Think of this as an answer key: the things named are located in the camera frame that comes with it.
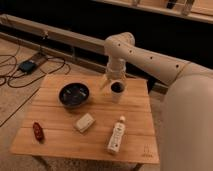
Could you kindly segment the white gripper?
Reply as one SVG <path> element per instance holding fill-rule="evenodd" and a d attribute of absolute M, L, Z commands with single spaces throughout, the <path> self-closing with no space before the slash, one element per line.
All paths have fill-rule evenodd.
<path fill-rule="evenodd" d="M 123 79 L 125 77 L 125 73 L 126 61 L 121 58 L 110 58 L 106 67 L 106 75 L 104 75 L 101 79 L 100 89 L 104 89 L 109 84 L 109 79 Z"/>

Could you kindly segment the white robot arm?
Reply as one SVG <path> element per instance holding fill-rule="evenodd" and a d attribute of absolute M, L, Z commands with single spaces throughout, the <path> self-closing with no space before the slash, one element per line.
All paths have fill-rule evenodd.
<path fill-rule="evenodd" d="M 122 78 L 129 62 L 168 86 L 160 171 L 213 171 L 213 70 L 138 48 L 129 32 L 107 37 L 104 53 L 108 80 Z"/>

